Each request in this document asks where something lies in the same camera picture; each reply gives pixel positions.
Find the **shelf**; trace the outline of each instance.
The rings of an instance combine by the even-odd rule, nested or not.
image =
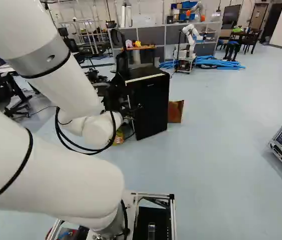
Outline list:
[[[216,44],[217,41],[205,41],[205,42],[197,42],[195,44]]]

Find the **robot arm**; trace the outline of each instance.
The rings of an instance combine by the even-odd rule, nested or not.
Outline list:
[[[203,37],[199,34],[193,24],[189,24],[182,29],[182,32],[186,35],[187,40],[190,44],[189,53],[190,56],[193,56],[193,51],[195,47],[195,40],[193,39],[193,35],[195,36],[196,40],[203,40]]]
[[[99,115],[97,93],[39,0],[0,0],[0,57],[60,107],[59,121],[71,122],[72,132],[98,144],[113,134],[111,118]],[[119,127],[118,112],[115,121]],[[100,231],[120,214],[123,189],[111,163],[45,142],[0,113],[0,209]]]
[[[99,115],[102,107],[96,91],[39,0],[11,5],[0,0],[0,57],[60,107],[64,128],[96,147],[111,138],[109,113]],[[122,117],[118,112],[114,117],[118,128]]]
[[[193,6],[190,10],[190,13],[195,13],[195,19],[198,19],[198,21],[200,22],[204,22],[205,21],[205,15],[204,15],[204,6],[201,3],[201,0],[199,0],[199,2]]]

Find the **light blue floor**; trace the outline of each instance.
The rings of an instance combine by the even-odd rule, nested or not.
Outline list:
[[[258,45],[237,59],[245,70],[176,73],[170,99],[185,100],[182,124],[98,155],[121,168],[126,188],[175,194],[179,240],[282,239],[282,165],[266,148],[282,124],[282,49]],[[37,135],[60,144],[53,119]],[[0,212],[0,239],[41,240],[52,223]]]

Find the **cubicle partition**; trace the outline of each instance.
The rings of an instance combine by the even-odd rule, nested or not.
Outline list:
[[[194,51],[197,56],[214,55],[217,41],[219,38],[222,22],[191,22],[200,34],[207,32],[207,39],[204,42],[198,42]],[[146,26],[146,27],[128,27],[120,28],[125,34],[125,38],[129,40],[141,41],[142,45],[155,44],[155,57],[159,57],[159,61],[165,62],[173,59],[173,51],[179,42],[179,31],[189,23],[175,23],[165,24],[160,26]],[[122,43],[114,45],[111,38],[111,47],[113,56],[116,56],[122,47]],[[186,37],[182,34],[180,43],[187,43]],[[151,54],[147,50],[140,50],[141,63],[150,63],[152,61]]]

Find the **gray partition panel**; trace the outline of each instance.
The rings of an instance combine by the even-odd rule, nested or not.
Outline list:
[[[136,28],[127,28],[127,29],[120,29],[120,31],[122,33],[124,33],[125,35],[125,39],[129,39],[131,41],[133,40],[137,40],[137,35],[136,35]],[[118,40],[119,40],[119,45],[114,45],[113,44],[113,48],[114,49],[118,49],[118,48],[121,48],[123,45],[122,45],[122,42],[121,42],[121,36],[120,34],[118,33],[117,34],[117,37],[118,37]]]
[[[182,30],[186,25],[171,25],[166,26],[166,44],[178,44],[179,42],[179,30]],[[186,43],[186,37],[181,34],[181,44]]]
[[[141,44],[164,45],[164,26],[138,28]]]
[[[195,45],[194,52],[197,56],[214,55],[216,43],[206,43]]]

